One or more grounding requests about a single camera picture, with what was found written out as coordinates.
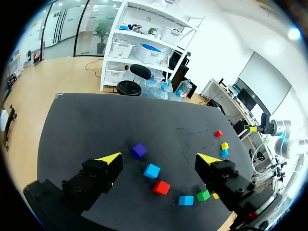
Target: ceiling light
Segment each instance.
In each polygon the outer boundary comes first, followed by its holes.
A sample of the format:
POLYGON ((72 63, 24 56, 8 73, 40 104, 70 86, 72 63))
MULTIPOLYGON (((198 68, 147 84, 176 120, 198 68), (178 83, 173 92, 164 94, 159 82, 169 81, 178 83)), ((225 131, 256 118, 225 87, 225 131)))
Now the ceiling light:
POLYGON ((292 28, 289 30, 288 37, 291 40, 299 39, 300 31, 297 28, 292 28))

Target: plastic water jug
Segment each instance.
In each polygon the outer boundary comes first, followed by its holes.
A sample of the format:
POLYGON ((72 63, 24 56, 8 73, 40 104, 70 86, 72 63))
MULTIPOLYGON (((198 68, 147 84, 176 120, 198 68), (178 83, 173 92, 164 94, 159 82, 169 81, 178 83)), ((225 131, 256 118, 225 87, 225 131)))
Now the plastic water jug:
POLYGON ((165 83, 163 83, 160 86, 160 88, 152 88, 150 90, 148 98, 167 100, 168 99, 168 93, 165 91, 165 88, 166 88, 166 84, 165 83))
POLYGON ((157 87, 158 82, 154 79, 155 74, 152 74, 150 79, 143 79, 140 83, 141 87, 141 97, 147 97, 151 88, 157 87))
POLYGON ((173 88, 172 88, 172 83, 171 83, 171 79, 168 79, 167 81, 167 86, 166 86, 166 92, 173 92, 173 88))
POLYGON ((174 92, 169 92, 168 93, 168 100, 170 101, 178 101, 178 102, 183 102, 183 97, 181 97, 182 90, 178 90, 177 93, 174 92))
POLYGON ((190 79, 182 81, 179 84, 179 86, 178 86, 178 88, 177 88, 177 90, 175 92, 178 92, 179 90, 182 90, 183 93, 181 94, 181 96, 183 98, 185 98, 187 96, 187 94, 191 91, 191 89, 193 88, 193 86, 190 84, 190 82, 191 82, 190 79))

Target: chair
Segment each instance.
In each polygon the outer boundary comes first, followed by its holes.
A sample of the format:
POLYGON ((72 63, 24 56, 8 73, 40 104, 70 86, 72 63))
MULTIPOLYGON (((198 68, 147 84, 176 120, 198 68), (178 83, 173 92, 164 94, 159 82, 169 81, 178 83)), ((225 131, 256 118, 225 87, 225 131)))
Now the chair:
MULTIPOLYGON (((144 79, 150 79, 152 75, 148 68, 138 64, 130 66, 130 71, 144 79)), ((139 84, 129 80, 119 82, 116 86, 116 90, 120 95, 140 96, 141 94, 141 87, 139 84)))

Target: wooden floor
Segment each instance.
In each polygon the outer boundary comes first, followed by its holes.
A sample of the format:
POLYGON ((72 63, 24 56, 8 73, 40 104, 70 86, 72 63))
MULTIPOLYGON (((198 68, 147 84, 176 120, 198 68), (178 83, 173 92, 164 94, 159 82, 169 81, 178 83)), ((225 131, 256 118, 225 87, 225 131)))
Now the wooden floor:
MULTIPOLYGON (((99 77, 102 60, 98 57, 57 58, 27 67, 13 86, 4 103, 10 111, 12 104, 18 114, 10 126, 9 151, 4 151, 12 179, 22 194, 23 188, 37 179, 37 160, 40 135, 47 113, 56 93, 103 93, 99 77)), ((185 102, 200 104, 202 100, 194 94, 185 102)), ((229 230, 234 220, 232 214, 220 231, 229 230)))

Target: green cube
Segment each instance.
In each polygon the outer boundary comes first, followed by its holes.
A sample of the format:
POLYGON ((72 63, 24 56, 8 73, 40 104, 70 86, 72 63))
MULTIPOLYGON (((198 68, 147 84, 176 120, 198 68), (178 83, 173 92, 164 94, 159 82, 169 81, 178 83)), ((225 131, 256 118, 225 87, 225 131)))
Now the green cube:
POLYGON ((208 198, 210 198, 210 193, 208 190, 201 191, 197 194, 198 201, 206 201, 208 198))

